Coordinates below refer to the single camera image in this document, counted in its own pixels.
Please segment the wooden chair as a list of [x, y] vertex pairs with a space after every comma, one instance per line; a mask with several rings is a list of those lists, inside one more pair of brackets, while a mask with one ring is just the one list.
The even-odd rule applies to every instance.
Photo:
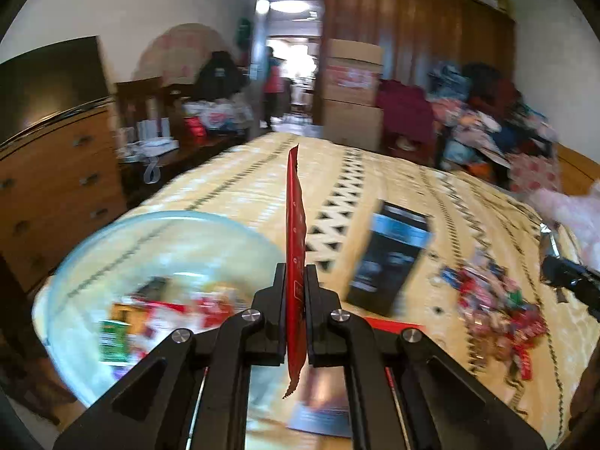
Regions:
[[197, 149], [183, 110], [191, 91], [191, 84], [164, 84], [160, 77], [117, 83], [121, 127], [132, 133], [133, 143], [149, 156]]

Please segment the blue glass bowl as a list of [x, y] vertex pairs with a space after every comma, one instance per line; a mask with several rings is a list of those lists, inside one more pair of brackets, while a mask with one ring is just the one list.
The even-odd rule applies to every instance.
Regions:
[[219, 327], [249, 308], [284, 254], [222, 216], [166, 211], [119, 220], [62, 262], [47, 291], [44, 342], [90, 407], [177, 328]]

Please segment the pink floral quilt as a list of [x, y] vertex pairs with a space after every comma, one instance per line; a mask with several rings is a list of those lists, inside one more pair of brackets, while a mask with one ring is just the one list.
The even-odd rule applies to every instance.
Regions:
[[571, 231], [581, 248], [583, 263], [599, 270], [599, 182], [587, 195], [569, 196], [548, 189], [538, 189], [527, 202], [541, 215], [547, 225], [559, 224]]

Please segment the long red snack packet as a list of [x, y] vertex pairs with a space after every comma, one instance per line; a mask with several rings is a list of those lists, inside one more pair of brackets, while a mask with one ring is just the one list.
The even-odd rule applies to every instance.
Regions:
[[287, 162], [286, 189], [286, 347], [289, 385], [284, 395], [295, 392], [305, 364], [307, 341], [304, 320], [304, 269], [306, 221], [298, 178], [299, 146], [292, 147]]

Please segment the pile of clothes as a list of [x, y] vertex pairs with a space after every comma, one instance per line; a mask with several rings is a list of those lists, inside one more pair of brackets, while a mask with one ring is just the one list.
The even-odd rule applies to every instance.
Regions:
[[555, 131], [514, 83], [484, 63], [447, 62], [426, 87], [379, 84], [382, 149], [442, 171], [463, 171], [517, 195], [561, 188]]

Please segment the flat dark red box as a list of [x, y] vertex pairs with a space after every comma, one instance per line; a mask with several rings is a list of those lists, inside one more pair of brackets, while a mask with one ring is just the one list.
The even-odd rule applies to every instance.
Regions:
[[303, 395], [294, 405], [287, 428], [327, 437], [351, 438], [342, 367], [308, 367]]

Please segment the person in red jacket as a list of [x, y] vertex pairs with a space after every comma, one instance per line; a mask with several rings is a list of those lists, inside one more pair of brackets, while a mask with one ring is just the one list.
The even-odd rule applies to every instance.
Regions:
[[281, 75], [281, 60], [275, 56], [275, 50], [267, 46], [267, 76], [263, 86], [263, 120], [268, 131], [272, 131], [272, 119], [277, 109], [280, 94], [284, 91]]

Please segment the black shaver box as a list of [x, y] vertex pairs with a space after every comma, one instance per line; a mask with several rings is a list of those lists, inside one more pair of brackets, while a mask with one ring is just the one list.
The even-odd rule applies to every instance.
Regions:
[[397, 298], [431, 238], [428, 217], [382, 201], [372, 216], [370, 237], [349, 283], [346, 302], [383, 316]]

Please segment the wooden wardrobe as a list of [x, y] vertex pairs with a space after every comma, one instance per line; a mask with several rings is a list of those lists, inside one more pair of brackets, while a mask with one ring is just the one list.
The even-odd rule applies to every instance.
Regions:
[[516, 24], [478, 0], [323, 0], [313, 122], [323, 118], [324, 66], [331, 39], [383, 49], [382, 77], [424, 87], [437, 63], [485, 63], [511, 78]]

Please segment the wooden drawer chest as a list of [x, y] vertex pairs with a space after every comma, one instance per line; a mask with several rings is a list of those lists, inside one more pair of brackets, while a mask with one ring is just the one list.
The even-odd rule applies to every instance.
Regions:
[[1, 147], [1, 262], [23, 291], [126, 212], [108, 107]]

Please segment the yellow patterned bed cover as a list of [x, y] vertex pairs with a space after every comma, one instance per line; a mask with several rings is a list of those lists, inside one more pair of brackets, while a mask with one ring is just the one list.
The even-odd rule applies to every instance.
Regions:
[[33, 326], [91, 405], [174, 330], [218, 328], [278, 265], [305, 264], [353, 316], [420, 328], [555, 449], [599, 326], [543, 285], [542, 225], [466, 174], [270, 133], [86, 239], [37, 295]]

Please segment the stacked cardboard boxes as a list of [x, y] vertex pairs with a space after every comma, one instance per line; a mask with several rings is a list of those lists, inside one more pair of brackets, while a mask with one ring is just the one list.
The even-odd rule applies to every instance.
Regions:
[[328, 41], [321, 91], [325, 139], [369, 152], [380, 149], [383, 110], [375, 102], [381, 73], [381, 47], [357, 41]]

